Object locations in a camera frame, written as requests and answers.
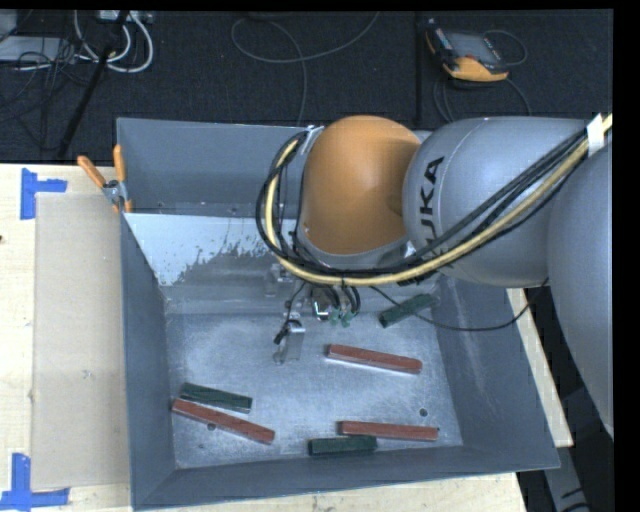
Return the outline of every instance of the bin floor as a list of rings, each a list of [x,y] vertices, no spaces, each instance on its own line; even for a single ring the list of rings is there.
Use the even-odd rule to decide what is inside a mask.
[[[227,465],[307,456],[311,438],[336,436],[336,422],[359,420],[440,429],[435,442],[378,439],[378,450],[462,444],[435,329],[408,318],[387,329],[372,313],[351,327],[302,318],[306,328],[300,360],[276,365],[272,340],[277,315],[167,315],[172,397],[191,382],[253,398],[249,414],[230,414],[276,432],[262,445],[173,415],[178,467]],[[326,358],[331,343],[413,357],[419,375]]]

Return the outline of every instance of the gray bin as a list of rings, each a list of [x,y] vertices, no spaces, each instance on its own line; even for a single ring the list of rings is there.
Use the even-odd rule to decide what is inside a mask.
[[[376,315],[390,305],[365,289],[363,311],[348,328],[320,323],[303,306],[301,358],[274,364],[283,301],[297,283],[272,283],[265,293],[275,259],[256,238],[252,216],[275,153],[298,130],[118,119],[135,205],[121,216],[133,507],[558,467],[515,324],[456,332],[409,318],[383,329]],[[289,167],[291,204],[305,157]],[[242,237],[222,236],[225,222],[229,233],[241,225]],[[504,289],[446,276],[384,289],[398,300],[437,294],[434,318],[453,325],[513,316]],[[398,375],[331,362],[324,357],[328,343],[417,356],[424,369]],[[172,414],[185,381],[252,396],[250,414],[238,416],[275,430],[274,443]],[[340,420],[431,425],[440,428],[439,439],[380,439],[372,454],[308,456],[307,440],[335,435]]]

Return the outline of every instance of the black floor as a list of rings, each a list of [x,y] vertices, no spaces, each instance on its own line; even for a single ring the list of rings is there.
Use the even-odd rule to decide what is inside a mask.
[[[97,22],[95,12],[80,11],[78,21],[85,41],[99,48],[110,40],[111,25]],[[442,73],[422,39],[430,18],[452,29],[508,31],[526,47],[527,58],[512,68],[511,84],[481,90],[448,88],[447,109],[441,93],[434,95]],[[19,10],[18,23],[19,35],[62,37],[78,45],[72,11]],[[132,50],[117,63],[123,68],[139,66],[148,55],[142,32],[129,27]],[[18,71],[16,62],[0,63],[0,161],[73,163],[78,154],[86,154],[97,164],[110,165],[118,116],[306,125],[359,113],[434,130],[447,119],[479,115],[530,111],[590,119],[612,110],[613,10],[277,16],[155,11],[147,27],[154,45],[151,66],[140,73],[107,70],[68,147],[61,145],[63,136],[74,126],[74,112],[96,65],[71,59],[64,65]],[[353,44],[327,53],[359,35]],[[518,41],[497,32],[491,37],[505,60],[521,60]],[[122,48],[122,38],[115,44]],[[241,48],[272,60],[295,59],[300,52],[326,55],[304,64],[272,63],[249,57]],[[23,67],[29,65],[26,57]],[[550,294],[542,294],[533,311],[560,397],[569,397],[582,382],[562,339]],[[613,443],[597,425],[578,430],[572,457],[589,506],[594,511],[613,510]],[[522,473],[519,478],[529,512],[554,510],[542,473]]]

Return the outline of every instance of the wooden block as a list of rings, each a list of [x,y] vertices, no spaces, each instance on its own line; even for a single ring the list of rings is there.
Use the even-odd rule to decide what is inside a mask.
[[[329,345],[327,357],[404,373],[418,374],[422,371],[422,361],[417,359],[346,345]]]
[[[187,418],[215,425],[222,430],[233,432],[259,443],[271,444],[275,438],[275,432],[266,427],[180,398],[173,401],[171,410]]]
[[[395,425],[393,423],[369,423],[365,421],[341,421],[338,433],[343,435],[363,435],[407,439],[412,441],[436,441],[438,429],[419,425]]]

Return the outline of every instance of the blue corner marker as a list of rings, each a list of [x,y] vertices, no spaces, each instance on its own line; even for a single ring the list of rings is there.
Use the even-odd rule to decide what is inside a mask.
[[[22,169],[22,197],[20,198],[20,218],[33,219],[36,216],[36,192],[64,192],[64,180],[38,181],[38,175],[27,168]]]
[[[2,491],[0,510],[30,512],[32,507],[66,505],[69,487],[51,492],[31,492],[31,459],[21,453],[11,456],[11,490]]]

